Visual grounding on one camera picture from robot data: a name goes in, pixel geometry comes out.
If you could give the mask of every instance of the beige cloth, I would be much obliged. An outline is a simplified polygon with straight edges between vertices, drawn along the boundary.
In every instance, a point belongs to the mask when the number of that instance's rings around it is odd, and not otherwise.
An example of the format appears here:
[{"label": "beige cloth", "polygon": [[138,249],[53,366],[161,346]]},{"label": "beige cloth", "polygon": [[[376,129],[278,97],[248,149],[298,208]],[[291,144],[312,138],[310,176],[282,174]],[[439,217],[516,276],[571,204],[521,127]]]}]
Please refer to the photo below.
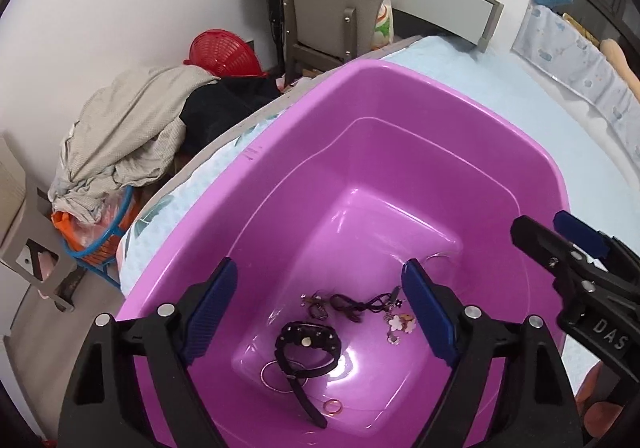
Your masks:
[{"label": "beige cloth", "polygon": [[145,67],[95,92],[62,143],[53,209],[94,223],[108,194],[159,179],[184,139],[184,101],[215,78],[197,66]]}]

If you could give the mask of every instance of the pile of clothes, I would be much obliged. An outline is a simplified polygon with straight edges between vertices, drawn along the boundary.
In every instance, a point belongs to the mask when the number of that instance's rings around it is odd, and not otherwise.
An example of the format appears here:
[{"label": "pile of clothes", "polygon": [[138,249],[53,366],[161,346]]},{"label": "pile of clothes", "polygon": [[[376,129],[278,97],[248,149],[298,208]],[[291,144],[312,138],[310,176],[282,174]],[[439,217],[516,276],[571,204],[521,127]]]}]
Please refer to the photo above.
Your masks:
[{"label": "pile of clothes", "polygon": [[108,196],[156,182],[178,151],[193,157],[279,95],[274,79],[221,79],[197,66],[122,73],[86,102],[62,143],[54,212],[100,222]]}]

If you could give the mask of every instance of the plastic basin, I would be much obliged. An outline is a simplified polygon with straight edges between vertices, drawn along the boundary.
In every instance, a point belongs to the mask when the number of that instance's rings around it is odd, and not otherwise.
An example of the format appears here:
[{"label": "plastic basin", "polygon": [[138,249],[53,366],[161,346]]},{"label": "plastic basin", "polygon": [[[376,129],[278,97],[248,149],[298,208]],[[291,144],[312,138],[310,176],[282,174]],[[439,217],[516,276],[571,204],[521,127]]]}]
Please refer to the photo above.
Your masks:
[{"label": "plastic basin", "polygon": [[[238,291],[207,354],[190,367],[228,445],[408,448],[449,376],[419,329],[394,346],[381,314],[360,324],[331,314],[340,365],[305,386],[316,407],[328,399],[344,406],[326,430],[309,422],[292,394],[263,385],[260,371],[273,360],[281,327],[307,318],[300,296],[369,300],[398,285],[402,264],[415,257],[435,282],[494,318],[539,314],[560,344],[551,277],[509,234],[519,215],[551,226],[560,209],[568,204],[559,170],[528,136],[430,78],[359,60],[289,108],[219,176],[146,268],[118,319],[177,301],[230,256]],[[412,312],[407,303],[402,312]],[[148,370],[142,361],[137,366],[154,432],[174,446]],[[265,378],[285,390],[271,368]],[[469,444],[484,437],[501,368],[492,365]]]}]

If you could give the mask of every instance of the blue gripper pad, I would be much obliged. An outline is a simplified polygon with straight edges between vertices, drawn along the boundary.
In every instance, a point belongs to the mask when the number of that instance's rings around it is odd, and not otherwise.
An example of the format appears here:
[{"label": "blue gripper pad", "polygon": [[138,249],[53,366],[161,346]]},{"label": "blue gripper pad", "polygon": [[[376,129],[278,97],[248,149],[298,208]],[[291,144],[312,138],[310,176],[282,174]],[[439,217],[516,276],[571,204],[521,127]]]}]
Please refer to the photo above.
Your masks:
[{"label": "blue gripper pad", "polygon": [[207,352],[220,320],[236,292],[238,287],[236,263],[231,259],[224,259],[211,278],[213,278],[212,282],[209,280],[204,283],[209,287],[188,318],[185,327],[185,338],[180,355],[187,367]]},{"label": "blue gripper pad", "polygon": [[456,329],[431,290],[431,285],[433,282],[428,280],[427,274],[415,259],[402,267],[402,291],[411,304],[431,350],[453,368],[460,358],[456,348]]},{"label": "blue gripper pad", "polygon": [[554,229],[594,259],[603,259],[609,254],[609,247],[600,232],[587,226],[569,212],[561,210],[556,214]]}]

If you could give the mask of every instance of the jewelry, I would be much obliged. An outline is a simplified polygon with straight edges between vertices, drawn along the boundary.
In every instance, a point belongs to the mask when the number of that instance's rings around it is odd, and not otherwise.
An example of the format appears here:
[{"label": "jewelry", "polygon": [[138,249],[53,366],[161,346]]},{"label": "jewelry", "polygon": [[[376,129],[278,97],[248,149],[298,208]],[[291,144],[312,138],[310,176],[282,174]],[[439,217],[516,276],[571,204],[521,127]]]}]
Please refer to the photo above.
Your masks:
[{"label": "jewelry", "polygon": [[396,334],[397,331],[403,331],[404,333],[411,334],[416,326],[415,317],[410,314],[394,314],[393,309],[402,305],[402,300],[398,300],[398,294],[401,287],[396,287],[389,297],[389,302],[385,311],[385,322],[389,325],[389,331],[386,334],[386,341],[391,345],[398,345],[400,343],[400,336]]},{"label": "jewelry", "polygon": [[322,405],[322,409],[329,417],[334,417],[334,415],[340,414],[343,408],[344,407],[340,399],[329,399],[329,401],[325,401],[324,405]]},{"label": "jewelry", "polygon": [[398,300],[398,291],[394,289],[391,293],[382,293],[377,297],[373,297],[368,302],[358,302],[353,298],[347,297],[341,293],[336,293],[329,299],[331,307],[339,313],[343,313],[352,322],[362,322],[361,313],[371,311],[372,313],[382,313],[394,307],[400,307],[402,300]]},{"label": "jewelry", "polygon": [[[274,386],[271,386],[271,385],[270,385],[269,383],[267,383],[267,382],[265,381],[265,379],[264,379],[264,372],[265,372],[265,370],[267,370],[267,367],[270,367],[271,365],[276,364],[276,363],[278,363],[278,361],[277,361],[277,360],[274,360],[273,362],[269,362],[269,363],[267,363],[267,364],[262,368],[262,370],[260,371],[260,381],[261,381],[261,382],[262,382],[262,384],[263,384],[264,386],[266,386],[269,390],[273,390],[273,392],[277,392],[278,394],[290,394],[290,393],[292,393],[292,392],[293,392],[293,390],[280,390],[279,388],[275,388]],[[293,360],[289,360],[289,363],[290,363],[290,364],[297,365],[298,367],[301,367],[301,368],[306,368],[306,367],[305,367],[305,365],[303,365],[303,364],[302,364],[302,363],[300,363],[300,362],[295,362],[295,361],[293,361]],[[306,382],[307,382],[308,380],[309,380],[308,378],[305,378],[304,383],[300,383],[300,386],[305,386],[305,385],[306,385]]]},{"label": "jewelry", "polygon": [[[297,345],[308,349],[320,349],[331,356],[331,361],[326,365],[316,368],[304,368],[297,370],[291,366],[284,349],[287,345]],[[280,335],[276,339],[275,356],[280,370],[289,381],[293,395],[302,405],[302,408],[318,428],[326,428],[327,420],[322,413],[311,403],[299,380],[306,378],[319,378],[325,376],[338,366],[342,343],[338,333],[333,327],[319,325],[312,322],[289,322],[284,325]]]},{"label": "jewelry", "polygon": [[307,307],[307,311],[309,313],[309,317],[314,320],[326,320],[329,318],[329,313],[327,313],[324,305],[326,304],[326,300],[318,295],[318,293],[314,293],[311,297],[307,295],[300,295],[302,298],[302,303],[300,304],[302,307]]},{"label": "jewelry", "polygon": [[449,253],[444,252],[444,251],[439,251],[438,253],[433,253],[433,255],[429,255],[429,256],[428,256],[426,259],[424,259],[422,262],[424,262],[424,263],[425,263],[426,261],[428,261],[428,260],[430,260],[430,259],[434,259],[434,258],[436,258],[436,257],[443,257],[443,258],[445,258],[445,259],[450,259],[450,258],[451,258],[451,255],[450,255]]}]

